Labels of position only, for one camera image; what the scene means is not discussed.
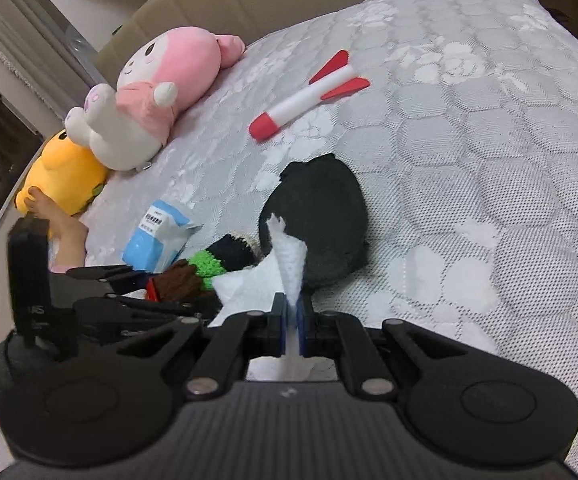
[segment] yellow plush toy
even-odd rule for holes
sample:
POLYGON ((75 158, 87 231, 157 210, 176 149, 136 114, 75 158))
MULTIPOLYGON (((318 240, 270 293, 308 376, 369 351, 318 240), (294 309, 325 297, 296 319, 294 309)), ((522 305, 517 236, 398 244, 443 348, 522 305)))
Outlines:
POLYGON ((16 208, 27 213, 24 199, 38 187, 69 215, 82 210, 102 191, 108 169, 91 150, 73 143, 63 130, 45 145, 16 196, 16 208))

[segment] white tissue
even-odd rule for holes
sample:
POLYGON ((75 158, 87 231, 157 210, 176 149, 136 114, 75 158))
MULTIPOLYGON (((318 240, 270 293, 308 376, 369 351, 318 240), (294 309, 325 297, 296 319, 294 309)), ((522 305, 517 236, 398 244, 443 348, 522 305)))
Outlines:
POLYGON ((223 303, 223 309, 210 326, 220 326, 227 317, 249 310, 271 311, 274 296, 282 292, 287 297, 288 331, 286 353, 281 358, 261 357, 249 364, 247 379, 256 381, 304 381, 318 360, 299 355, 298 331, 295 325, 296 303, 303 285, 307 245, 285 234, 285 222, 272 215, 267 221, 272 249, 253 269, 227 272, 216 276, 213 288, 223 303))

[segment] child's foot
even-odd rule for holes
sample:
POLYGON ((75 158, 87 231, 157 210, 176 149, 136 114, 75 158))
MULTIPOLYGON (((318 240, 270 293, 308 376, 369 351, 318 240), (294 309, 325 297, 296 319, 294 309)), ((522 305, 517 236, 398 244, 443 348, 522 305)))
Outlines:
POLYGON ((49 227, 53 234, 61 238, 64 235, 76 235, 86 239, 88 227, 78 219, 67 215, 60 207, 37 187, 29 188, 30 198, 25 198, 24 203, 34 215, 49 221, 49 227))

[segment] red rocket fin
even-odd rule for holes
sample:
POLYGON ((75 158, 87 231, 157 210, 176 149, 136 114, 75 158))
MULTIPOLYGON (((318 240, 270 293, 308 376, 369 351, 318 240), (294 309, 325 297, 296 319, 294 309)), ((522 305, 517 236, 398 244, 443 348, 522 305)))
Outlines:
POLYGON ((326 99, 331 99, 332 97, 337 97, 343 94, 351 94, 352 92, 357 92, 358 90, 362 90, 363 88, 367 88, 371 83, 369 79, 365 79, 364 77, 354 77, 350 79, 346 83, 342 83, 338 88, 333 89, 330 92, 327 92, 325 95, 320 97, 321 101, 326 99))
POLYGON ((315 76, 309 79, 309 84, 315 83, 318 79, 322 79, 327 74, 331 74, 338 68, 344 67, 349 62, 349 53, 346 50, 338 50, 333 57, 325 63, 325 65, 318 70, 315 76))

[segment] stuffed animal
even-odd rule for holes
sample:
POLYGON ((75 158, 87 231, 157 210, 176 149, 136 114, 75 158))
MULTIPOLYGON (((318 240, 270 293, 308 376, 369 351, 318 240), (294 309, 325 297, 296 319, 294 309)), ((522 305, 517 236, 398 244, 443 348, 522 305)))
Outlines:
POLYGON ((61 131, 45 144, 32 164, 24 186, 16 195, 16 208, 22 214, 27 213, 24 199, 34 186, 53 198, 67 214, 75 215, 102 191, 107 174, 107 168, 91 150, 74 144, 61 131))
POLYGON ((219 70, 234 65, 244 50, 237 36, 173 28, 128 60, 117 92, 107 84, 91 89, 84 107, 67 115, 67 135, 112 170, 141 170, 166 145, 178 114, 197 102, 219 70))

